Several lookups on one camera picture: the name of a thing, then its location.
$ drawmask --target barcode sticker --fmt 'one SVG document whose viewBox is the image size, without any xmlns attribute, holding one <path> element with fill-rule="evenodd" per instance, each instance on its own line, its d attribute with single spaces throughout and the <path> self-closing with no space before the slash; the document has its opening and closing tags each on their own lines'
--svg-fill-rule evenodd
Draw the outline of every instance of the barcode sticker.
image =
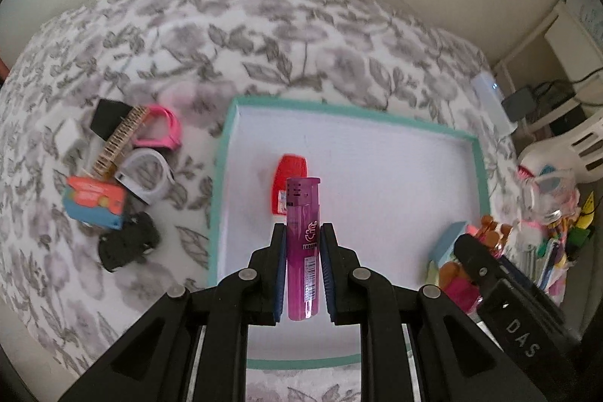
<svg viewBox="0 0 603 402">
<path fill-rule="evenodd" d="M 279 204 L 278 204 L 279 215 L 287 215 L 287 192 L 285 190 L 279 190 Z"/>
<path fill-rule="evenodd" d="M 316 257 L 305 257 L 304 265 L 304 302 L 316 298 Z"/>
</svg>

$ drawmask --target bed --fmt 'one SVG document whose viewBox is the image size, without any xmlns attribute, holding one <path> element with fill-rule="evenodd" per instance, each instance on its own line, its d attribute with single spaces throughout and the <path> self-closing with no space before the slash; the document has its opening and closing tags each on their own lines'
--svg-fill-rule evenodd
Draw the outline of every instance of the bed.
<svg viewBox="0 0 603 402">
<path fill-rule="evenodd" d="M 67 11 L 41 27 L 0 92 L 0 295 L 81 374 L 171 284 L 204 287 L 215 151 L 231 100 L 244 94 L 469 131 L 484 153 L 493 215 L 512 223 L 514 149 L 470 84 L 481 70 L 487 61 L 471 43 L 374 0 L 96 0 Z M 61 161 L 51 130 L 57 115 L 72 117 L 92 138 L 99 97 L 157 102 L 183 123 L 183 146 L 170 155 L 176 184 L 148 210 L 164 243 L 113 274 L 99 263 L 98 232 L 64 213 L 65 179 L 81 156 Z M 253 400 L 354 400 L 360 368 L 250 370 L 248 383 Z"/>
</svg>

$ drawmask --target silver screw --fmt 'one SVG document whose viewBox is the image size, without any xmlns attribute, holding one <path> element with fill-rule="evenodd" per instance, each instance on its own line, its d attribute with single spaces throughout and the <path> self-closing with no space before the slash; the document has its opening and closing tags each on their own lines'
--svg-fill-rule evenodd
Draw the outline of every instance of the silver screw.
<svg viewBox="0 0 603 402">
<path fill-rule="evenodd" d="M 251 281 L 254 280 L 257 276 L 257 271 L 252 267 L 246 267 L 245 269 L 241 269 L 239 271 L 239 278 L 243 281 Z"/>
<path fill-rule="evenodd" d="M 435 284 L 429 284 L 423 287 L 423 294 L 427 298 L 438 298 L 441 290 Z"/>
<path fill-rule="evenodd" d="M 186 288 L 181 284 L 174 284 L 166 292 L 170 298 L 180 298 L 186 293 Z"/>
<path fill-rule="evenodd" d="M 371 277 L 371 272 L 365 267 L 357 267 L 352 271 L 352 276 L 357 280 L 367 280 Z"/>
</svg>

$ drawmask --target white tray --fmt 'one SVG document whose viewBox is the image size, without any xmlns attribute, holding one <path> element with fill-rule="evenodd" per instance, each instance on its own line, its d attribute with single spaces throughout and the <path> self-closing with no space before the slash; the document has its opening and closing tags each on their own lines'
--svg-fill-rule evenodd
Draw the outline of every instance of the white tray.
<svg viewBox="0 0 603 402">
<path fill-rule="evenodd" d="M 355 107 L 263 97 L 236 99 L 218 154 L 212 202 L 209 281 L 246 267 L 269 245 L 272 179 L 284 153 L 304 156 L 321 179 L 321 222 L 340 245 L 393 284 L 418 289 L 427 256 L 452 222 L 479 223 L 489 211 L 477 139 L 432 123 Z M 320 311 L 301 322 L 250 327 L 248 367 L 320 368 L 360 361 L 360 328 Z"/>
</svg>

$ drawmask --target teal tray border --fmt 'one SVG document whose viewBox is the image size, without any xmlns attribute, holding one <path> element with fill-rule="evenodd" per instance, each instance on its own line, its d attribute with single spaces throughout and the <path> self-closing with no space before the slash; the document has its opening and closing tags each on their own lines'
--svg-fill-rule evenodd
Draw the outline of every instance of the teal tray border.
<svg viewBox="0 0 603 402">
<path fill-rule="evenodd" d="M 214 286 L 218 281 L 218 235 L 219 220 L 222 208 L 222 184 L 224 180 L 224 170 L 226 166 L 226 157 L 228 154 L 228 142 L 234 125 L 234 119 L 239 107 L 262 107 L 278 108 L 280 110 L 310 111 L 312 113 L 326 113 L 337 116 L 348 116 L 352 118 L 361 118 L 364 120 L 373 120 L 379 123 L 393 123 L 394 125 L 405 125 L 412 128 L 435 132 L 442 135 L 451 135 L 452 137 L 468 140 L 471 142 L 473 150 L 473 159 L 478 179 L 479 208 L 482 215 L 490 213 L 490 197 L 488 196 L 488 177 L 484 167 L 484 155 L 479 146 L 479 140 L 476 136 L 467 132 L 454 130 L 447 126 L 437 125 L 436 123 L 425 122 L 423 120 L 414 120 L 403 116 L 395 116 L 388 113 L 379 113 L 374 110 L 366 110 L 359 107 L 343 107 L 329 104 L 322 104 L 310 101 L 295 101 L 292 99 L 280 99 L 270 96 L 242 96 L 233 99 L 228 108 L 228 114 L 222 131 L 218 146 L 218 155 L 216 158 L 216 170 L 213 179 L 212 213 L 211 228 L 209 233 L 209 273 L 207 275 L 207 285 Z M 247 368 L 254 370 L 312 370 L 316 368 L 340 367 L 342 365 L 351 365 L 360 362 L 360 354 L 352 356 L 342 356 L 339 358 L 324 358 L 315 360 L 247 360 Z"/>
</svg>

